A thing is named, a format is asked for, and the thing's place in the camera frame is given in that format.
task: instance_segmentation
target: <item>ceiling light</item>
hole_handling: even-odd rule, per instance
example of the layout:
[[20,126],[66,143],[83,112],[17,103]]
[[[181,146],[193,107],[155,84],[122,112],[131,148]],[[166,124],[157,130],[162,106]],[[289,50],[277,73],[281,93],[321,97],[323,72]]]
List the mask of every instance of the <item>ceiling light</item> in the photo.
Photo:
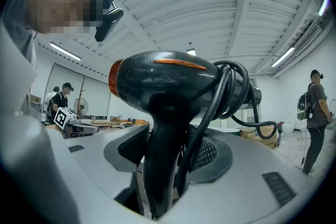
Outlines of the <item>ceiling light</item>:
[[324,13],[324,11],[326,10],[327,4],[328,4],[329,0],[323,0],[322,6],[319,10],[319,15],[322,16],[322,14]]
[[291,47],[289,48],[289,50],[286,51],[286,53],[284,55],[282,55],[273,65],[272,67],[275,67],[276,65],[278,65],[278,63],[280,63],[282,60],[284,60],[288,55],[290,55],[290,53],[294,51],[294,48]]
[[64,54],[66,54],[66,55],[68,55],[68,56],[70,56],[70,57],[75,58],[75,59],[78,60],[78,61],[80,61],[80,59],[81,59],[80,57],[78,57],[78,56],[76,56],[76,55],[70,53],[69,51],[67,51],[67,50],[65,50],[65,49],[63,49],[63,48],[61,48],[61,47],[59,47],[58,45],[56,45],[56,44],[53,43],[53,42],[50,42],[50,45],[51,45],[53,48],[55,48],[55,49],[57,49],[57,50],[63,52]]
[[187,54],[192,54],[192,55],[196,56],[196,50],[195,49],[187,50]]

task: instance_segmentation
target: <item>gray t-shirt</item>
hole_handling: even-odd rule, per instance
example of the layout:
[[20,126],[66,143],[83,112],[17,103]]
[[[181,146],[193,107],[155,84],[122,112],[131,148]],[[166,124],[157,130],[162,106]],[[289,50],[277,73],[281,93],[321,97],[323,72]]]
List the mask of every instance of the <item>gray t-shirt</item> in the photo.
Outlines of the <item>gray t-shirt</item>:
[[24,23],[26,1],[7,0],[2,13],[2,20],[17,48],[35,67],[34,31]]
[[327,99],[324,88],[321,84],[313,83],[310,85],[309,90],[310,104],[313,107],[312,114],[313,117],[307,118],[307,128],[315,128],[327,125],[328,120],[322,111],[319,100]]

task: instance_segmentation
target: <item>cable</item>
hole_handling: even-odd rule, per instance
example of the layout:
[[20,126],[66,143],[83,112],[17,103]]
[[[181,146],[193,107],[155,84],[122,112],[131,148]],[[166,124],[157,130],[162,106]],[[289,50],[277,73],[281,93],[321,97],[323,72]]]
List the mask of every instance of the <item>cable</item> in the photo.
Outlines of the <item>cable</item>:
[[[257,103],[256,103],[256,98],[253,92],[252,85],[250,84],[249,81],[249,75],[246,70],[246,68],[241,65],[240,63],[231,61],[231,60],[224,60],[224,61],[218,61],[215,62],[214,65],[220,66],[219,69],[223,71],[221,79],[218,83],[217,89],[215,91],[213,100],[206,111],[205,115],[203,116],[203,119],[199,126],[197,127],[195,134],[189,141],[185,151],[183,152],[183,157],[181,159],[180,166],[178,168],[177,172],[177,192],[181,196],[184,191],[185,191],[185,185],[186,185],[186,175],[187,171],[189,169],[190,165],[190,159],[192,155],[194,154],[195,150],[199,146],[200,142],[202,141],[203,136],[205,135],[205,131],[208,128],[210,122],[212,120],[217,120],[217,119],[227,119],[229,117],[232,117],[232,119],[237,122],[240,125],[243,126],[248,126],[248,127],[256,127],[258,134],[260,138],[262,139],[270,139],[273,137],[273,135],[277,131],[277,123],[273,121],[267,121],[267,122],[260,122],[259,123],[259,117],[258,117],[258,112],[257,112]],[[241,85],[241,91],[239,94],[238,99],[235,101],[234,104],[231,104],[232,97],[235,91],[235,86],[236,86],[236,73],[239,73],[241,77],[243,78],[242,85]],[[212,83],[211,88],[214,88],[217,83]],[[206,92],[211,90],[210,87],[206,87]],[[196,100],[199,96],[203,95],[205,93],[205,90],[202,90],[202,93],[196,94],[195,96],[191,97],[190,100],[194,101]],[[240,109],[240,107],[243,105],[247,98],[247,94],[249,94],[249,98],[252,102],[252,107],[253,107],[253,113],[255,117],[255,123],[247,123],[240,121],[237,119],[234,114]],[[228,106],[230,105],[229,110],[223,115],[223,113],[226,111]],[[271,133],[270,136],[266,137],[263,136],[263,134],[260,131],[261,126],[265,125],[273,125],[274,129]]]

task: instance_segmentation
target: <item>white ceiling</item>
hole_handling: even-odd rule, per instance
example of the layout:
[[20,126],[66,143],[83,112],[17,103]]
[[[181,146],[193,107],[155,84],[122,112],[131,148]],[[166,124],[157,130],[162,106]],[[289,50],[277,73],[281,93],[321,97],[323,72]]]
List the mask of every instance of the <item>white ceiling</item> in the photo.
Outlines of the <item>white ceiling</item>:
[[77,67],[108,77],[114,61],[148,50],[195,48],[211,62],[229,58],[250,73],[275,73],[270,65],[312,22],[323,0],[115,0],[124,16],[99,44],[95,29],[71,35],[39,35],[82,57]]

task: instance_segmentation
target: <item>man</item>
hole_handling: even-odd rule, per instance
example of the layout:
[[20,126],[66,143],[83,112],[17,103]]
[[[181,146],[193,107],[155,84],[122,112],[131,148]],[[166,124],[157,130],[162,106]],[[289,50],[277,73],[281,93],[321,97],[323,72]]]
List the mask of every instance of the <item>man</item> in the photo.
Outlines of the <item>man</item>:
[[53,92],[50,92],[46,95],[45,99],[44,99],[44,104],[46,105],[45,106],[45,109],[44,111],[46,111],[47,107],[48,107],[48,104],[49,104],[49,101],[56,95],[56,93],[59,92],[59,87],[58,86],[55,86],[54,89],[53,89]]
[[307,118],[307,129],[310,133],[310,147],[307,151],[306,161],[303,167],[303,172],[307,175],[310,173],[311,168],[321,152],[326,126],[332,121],[326,101],[327,97],[324,93],[323,86],[320,84],[321,76],[316,69],[311,72],[310,80],[311,83],[308,86],[308,92],[312,113]]
[[[2,20],[10,37],[35,68],[34,32],[60,33],[64,27],[101,22],[113,0],[7,0]],[[29,97],[22,111],[29,113]]]
[[66,82],[62,86],[62,91],[57,93],[51,100],[51,105],[47,111],[47,119],[45,125],[54,125],[54,118],[56,116],[58,108],[67,108],[68,107],[68,98],[67,94],[70,94],[73,91],[73,87],[69,82]]

